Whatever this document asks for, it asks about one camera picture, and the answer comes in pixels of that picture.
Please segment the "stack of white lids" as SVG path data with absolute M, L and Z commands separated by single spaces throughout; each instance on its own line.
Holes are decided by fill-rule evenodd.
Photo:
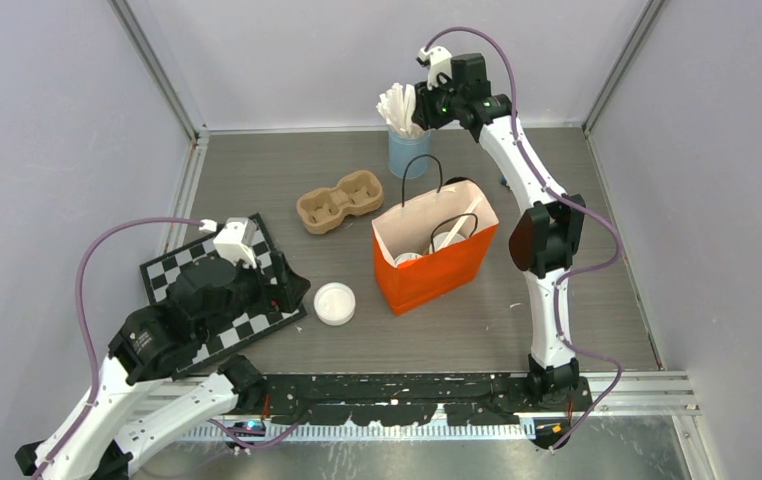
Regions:
M 356 297 L 349 286 L 340 282 L 330 282 L 317 290 L 313 307 L 317 318 L 324 324 L 342 326 L 354 316 Z

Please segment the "white stirrer stick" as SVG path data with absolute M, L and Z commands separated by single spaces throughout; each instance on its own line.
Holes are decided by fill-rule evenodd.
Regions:
M 455 234 L 455 233 L 460 233 L 461 234 L 461 229 L 465 226 L 465 224 L 467 223 L 467 221 L 469 219 L 472 219 L 473 222 L 474 222 L 474 227 L 473 227 L 472 231 L 476 231 L 478 229 L 479 219 L 478 219 L 478 216 L 475 214 L 475 210 L 482 203 L 482 201 L 483 201 L 482 197 L 475 198 L 469 204 L 469 206 L 466 208 L 466 210 L 463 213 L 461 213 L 459 215 L 456 215 L 453 218 L 449 218 L 449 219 L 443 221 L 432 232 L 432 234 L 430 236 L 430 240 L 432 239 L 432 237 L 434 235 L 436 235 L 437 233 L 440 233 L 440 231 L 439 231 L 440 227 L 443 227 L 443 226 L 449 224 L 450 222 L 453 222 L 453 224 L 452 224 L 451 228 L 449 230 L 447 230 L 447 231 L 451 231 L 452 234 Z

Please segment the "white plastic cup lid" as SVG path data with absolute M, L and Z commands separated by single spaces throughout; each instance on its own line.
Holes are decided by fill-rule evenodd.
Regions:
M 406 264 L 407 262 L 414 261 L 422 258 L 423 255 L 416 252 L 405 252 L 398 255 L 394 260 L 394 266 L 396 268 Z

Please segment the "orange paper takeout bag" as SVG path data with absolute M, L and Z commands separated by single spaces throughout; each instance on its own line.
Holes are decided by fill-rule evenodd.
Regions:
M 433 254 L 430 236 L 443 221 L 463 213 L 482 197 L 476 208 L 478 229 L 469 219 L 461 229 L 466 240 Z M 499 219 L 481 188 L 466 177 L 444 179 L 442 184 L 399 201 L 371 222 L 372 261 L 376 284 L 393 314 L 399 316 L 472 281 L 491 247 Z M 405 252 L 423 257 L 396 268 L 395 258 Z

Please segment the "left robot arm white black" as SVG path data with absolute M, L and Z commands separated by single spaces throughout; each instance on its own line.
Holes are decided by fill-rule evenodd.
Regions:
M 240 319 L 283 319 L 302 307 L 311 283 L 275 251 L 266 267 L 216 254 L 179 272 L 163 300 L 131 313 L 112 338 L 80 406 L 47 439 L 21 446 L 15 460 L 31 479 L 127 479 L 136 464 L 184 430 L 235 409 L 255 412 L 263 375 L 243 355 L 225 361 L 196 390 L 132 426 L 135 408 L 168 379 L 185 378 L 199 351 Z

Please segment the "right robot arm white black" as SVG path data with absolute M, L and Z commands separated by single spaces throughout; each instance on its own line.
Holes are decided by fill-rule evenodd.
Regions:
M 570 196 L 552 187 L 542 162 L 525 139 L 514 104 L 494 94 L 486 61 L 478 53 L 452 55 L 423 48 L 418 63 L 426 80 L 415 86 L 415 124 L 424 130 L 457 122 L 499 167 L 521 217 L 508 240 L 511 260 L 522 271 L 531 305 L 532 346 L 525 391 L 541 410 L 553 410 L 580 382 L 576 354 L 567 346 L 569 305 L 559 279 L 579 249 L 584 216 L 568 206 Z

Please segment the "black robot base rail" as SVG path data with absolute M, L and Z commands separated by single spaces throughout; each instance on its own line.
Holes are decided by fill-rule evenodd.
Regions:
M 577 388 L 537 397 L 524 373 L 269 374 L 230 412 L 281 425 L 422 426 L 443 413 L 450 426 L 511 425 L 523 413 L 581 413 L 592 403 Z

